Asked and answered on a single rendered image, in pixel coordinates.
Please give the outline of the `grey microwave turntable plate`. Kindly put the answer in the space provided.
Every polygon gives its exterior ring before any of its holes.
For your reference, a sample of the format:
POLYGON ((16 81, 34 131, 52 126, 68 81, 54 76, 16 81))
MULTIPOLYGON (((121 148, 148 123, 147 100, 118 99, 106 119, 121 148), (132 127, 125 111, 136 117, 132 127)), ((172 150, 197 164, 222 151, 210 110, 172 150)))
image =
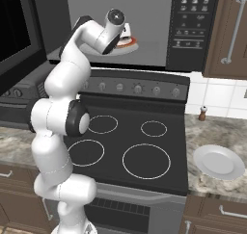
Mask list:
POLYGON ((121 56, 121 55, 131 53, 131 52, 137 50, 138 48, 139 48, 139 45, 137 43, 134 43, 133 45, 130 45, 127 47, 114 48, 110 53, 103 55, 103 54, 98 53, 96 50, 94 50, 94 48, 92 48, 91 46, 89 46, 86 43, 81 44, 79 47, 79 49, 81 50, 82 53, 89 54, 89 55, 95 55, 95 56, 99 56, 99 57, 121 56))

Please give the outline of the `black microwave oven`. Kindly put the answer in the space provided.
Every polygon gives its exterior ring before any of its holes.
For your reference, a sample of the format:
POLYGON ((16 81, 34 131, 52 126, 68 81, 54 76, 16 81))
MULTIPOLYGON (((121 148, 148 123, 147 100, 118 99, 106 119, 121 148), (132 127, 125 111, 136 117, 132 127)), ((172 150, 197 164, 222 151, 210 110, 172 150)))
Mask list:
POLYGON ((218 0, 36 0, 44 48, 59 60, 60 47, 82 15, 104 23, 118 9, 137 39, 131 53, 99 57, 85 54, 92 66, 166 71, 202 71, 218 0))

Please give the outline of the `black microwave door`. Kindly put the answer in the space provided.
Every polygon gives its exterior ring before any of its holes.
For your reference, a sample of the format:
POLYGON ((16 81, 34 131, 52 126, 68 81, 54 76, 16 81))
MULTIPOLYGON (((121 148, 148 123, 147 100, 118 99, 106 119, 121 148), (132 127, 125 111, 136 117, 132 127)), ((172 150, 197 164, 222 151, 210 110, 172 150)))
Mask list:
POLYGON ((35 0, 0 0, 0 85, 10 88, 45 61, 35 0))

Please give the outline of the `red and white food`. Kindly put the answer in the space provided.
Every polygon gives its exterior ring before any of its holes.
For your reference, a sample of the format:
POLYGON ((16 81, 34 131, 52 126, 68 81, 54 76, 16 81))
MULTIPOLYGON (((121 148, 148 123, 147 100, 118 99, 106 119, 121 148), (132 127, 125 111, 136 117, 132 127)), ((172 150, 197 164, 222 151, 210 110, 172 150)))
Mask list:
POLYGON ((133 47, 137 45, 137 39, 135 37, 131 37, 129 39, 120 39, 117 48, 126 48, 133 47))

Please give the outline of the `brown pepper shaker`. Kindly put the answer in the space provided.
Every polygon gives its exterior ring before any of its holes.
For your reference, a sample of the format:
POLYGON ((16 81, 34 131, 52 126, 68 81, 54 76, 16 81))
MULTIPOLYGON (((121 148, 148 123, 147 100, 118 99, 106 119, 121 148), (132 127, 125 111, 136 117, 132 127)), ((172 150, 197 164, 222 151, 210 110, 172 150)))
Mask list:
POLYGON ((199 121, 205 121, 206 120, 206 111, 207 111, 207 107, 206 106, 202 106, 201 107, 201 113, 199 114, 199 121))

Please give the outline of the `black stove with hob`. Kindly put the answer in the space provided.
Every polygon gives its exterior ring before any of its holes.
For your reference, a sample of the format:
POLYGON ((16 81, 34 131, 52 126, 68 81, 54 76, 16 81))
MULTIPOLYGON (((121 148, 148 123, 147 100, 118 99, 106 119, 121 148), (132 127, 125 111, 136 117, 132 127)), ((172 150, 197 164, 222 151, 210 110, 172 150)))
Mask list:
POLYGON ((184 112, 190 80, 173 74, 95 69, 80 89, 90 126, 65 138, 73 170, 96 183, 187 196, 184 112), (99 83, 106 89, 100 91, 99 83), (122 83, 123 91, 116 90, 122 83), (136 94, 134 86, 143 92, 136 94), (158 96, 152 93, 159 87, 158 96), (172 90, 178 88, 179 96, 172 90))

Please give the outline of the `white plate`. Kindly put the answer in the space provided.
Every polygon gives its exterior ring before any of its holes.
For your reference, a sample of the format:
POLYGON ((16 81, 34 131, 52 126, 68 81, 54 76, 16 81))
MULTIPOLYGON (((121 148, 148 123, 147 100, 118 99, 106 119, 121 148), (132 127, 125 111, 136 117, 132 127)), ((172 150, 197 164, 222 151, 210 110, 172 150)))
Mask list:
POLYGON ((235 180, 245 172, 242 159, 220 145, 207 144, 197 148, 193 160, 201 172, 216 179, 235 180))

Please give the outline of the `brown drawer front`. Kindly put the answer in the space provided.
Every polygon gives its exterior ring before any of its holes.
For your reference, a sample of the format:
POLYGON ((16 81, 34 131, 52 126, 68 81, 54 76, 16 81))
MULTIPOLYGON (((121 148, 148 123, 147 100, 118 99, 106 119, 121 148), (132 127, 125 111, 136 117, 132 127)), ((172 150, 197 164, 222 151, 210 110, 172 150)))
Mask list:
POLYGON ((0 177, 0 186, 33 190, 34 181, 39 174, 37 169, 0 164, 0 173, 8 173, 10 170, 13 171, 14 175, 9 178, 0 177))
POLYGON ((208 221, 247 227, 247 204, 190 195, 186 214, 208 221))

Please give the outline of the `grey oven door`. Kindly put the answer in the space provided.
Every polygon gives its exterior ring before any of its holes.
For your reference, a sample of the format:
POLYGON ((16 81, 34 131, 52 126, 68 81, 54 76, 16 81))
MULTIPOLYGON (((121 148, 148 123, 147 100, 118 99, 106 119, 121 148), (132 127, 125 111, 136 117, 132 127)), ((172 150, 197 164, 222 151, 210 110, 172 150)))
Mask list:
POLYGON ((85 206, 98 234, 178 234, 185 203, 141 205, 96 197, 85 206))

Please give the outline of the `brown wall cupboard door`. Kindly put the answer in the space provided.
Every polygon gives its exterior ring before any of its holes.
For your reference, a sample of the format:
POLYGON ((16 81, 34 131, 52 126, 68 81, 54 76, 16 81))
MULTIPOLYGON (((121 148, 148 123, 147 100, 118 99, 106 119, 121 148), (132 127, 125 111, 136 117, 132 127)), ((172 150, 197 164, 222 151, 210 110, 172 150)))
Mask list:
POLYGON ((239 4, 235 0, 218 0, 203 73, 205 77, 247 80, 247 4, 236 36, 232 62, 228 65, 221 63, 221 59, 228 55, 238 10, 239 4))

